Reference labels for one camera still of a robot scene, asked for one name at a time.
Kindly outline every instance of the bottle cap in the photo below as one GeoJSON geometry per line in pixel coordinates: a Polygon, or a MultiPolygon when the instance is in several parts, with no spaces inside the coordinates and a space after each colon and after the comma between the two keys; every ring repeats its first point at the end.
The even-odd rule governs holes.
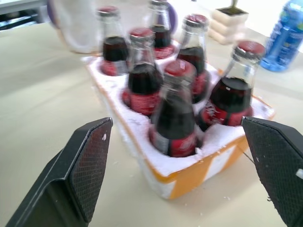
{"type": "Polygon", "coordinates": [[[101,17],[110,17],[119,15],[119,9],[115,6],[104,6],[97,10],[101,17]]]}
{"type": "Polygon", "coordinates": [[[191,27],[202,27],[207,28],[209,21],[207,17],[200,14],[190,14],[185,17],[184,23],[191,27]]]}
{"type": "Polygon", "coordinates": [[[151,4],[155,6],[167,6],[167,0],[151,0],[151,4]]]}
{"type": "Polygon", "coordinates": [[[189,85],[193,82],[196,73],[195,67],[181,59],[169,62],[164,69],[164,80],[168,83],[189,85]]]}
{"type": "Polygon", "coordinates": [[[233,56],[240,56],[250,60],[261,60],[265,47],[257,42],[243,40],[238,43],[234,49],[233,56]]]}
{"type": "Polygon", "coordinates": [[[143,42],[154,39],[154,32],[147,27],[137,27],[129,32],[132,42],[143,42]]]}

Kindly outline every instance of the purple object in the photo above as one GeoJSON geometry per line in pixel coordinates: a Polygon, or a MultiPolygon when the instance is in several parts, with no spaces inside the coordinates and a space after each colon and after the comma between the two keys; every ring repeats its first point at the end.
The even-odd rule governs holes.
{"type": "MultiPolygon", "coordinates": [[[[59,28],[58,25],[56,24],[55,18],[54,18],[54,14],[53,14],[53,8],[52,5],[50,3],[51,0],[47,0],[47,13],[48,16],[52,22],[52,24],[56,27],[59,28]]],[[[169,4],[169,21],[170,21],[170,31],[172,33],[175,32],[176,28],[177,28],[177,13],[175,11],[175,9],[173,8],[173,6],[171,4],[169,4]]]]}

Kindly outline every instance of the water bottle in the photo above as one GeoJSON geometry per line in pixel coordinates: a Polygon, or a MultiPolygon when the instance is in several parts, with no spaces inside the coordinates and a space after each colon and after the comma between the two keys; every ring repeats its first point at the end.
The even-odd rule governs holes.
{"type": "Polygon", "coordinates": [[[281,12],[267,42],[261,66],[270,71],[286,70],[303,40],[303,0],[290,0],[281,12]]]}

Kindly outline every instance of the small potted plant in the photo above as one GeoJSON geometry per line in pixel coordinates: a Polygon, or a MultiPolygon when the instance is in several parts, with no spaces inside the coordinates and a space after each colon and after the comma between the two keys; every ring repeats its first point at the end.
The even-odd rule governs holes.
{"type": "Polygon", "coordinates": [[[231,6],[216,9],[212,13],[208,35],[220,44],[232,44],[245,36],[248,12],[237,8],[237,2],[238,0],[232,0],[231,6]]]}

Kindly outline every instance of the beige table surface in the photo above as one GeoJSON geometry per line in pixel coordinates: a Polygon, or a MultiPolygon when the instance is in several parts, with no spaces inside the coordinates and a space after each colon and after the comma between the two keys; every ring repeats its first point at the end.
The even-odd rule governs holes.
{"type": "MultiPolygon", "coordinates": [[[[264,39],[255,33],[250,36],[264,39]]],[[[224,68],[231,47],[208,40],[207,48],[209,62],[224,68]]],[[[1,32],[0,53],[2,227],[72,132],[109,115],[91,88],[80,56],[66,50],[49,24],[1,32]]],[[[275,120],[301,133],[303,66],[298,62],[302,58],[288,73],[260,69],[254,90],[277,110],[275,120]]],[[[246,156],[194,192],[165,201],[151,191],[114,126],[90,227],[154,226],[285,227],[246,156]]]]}

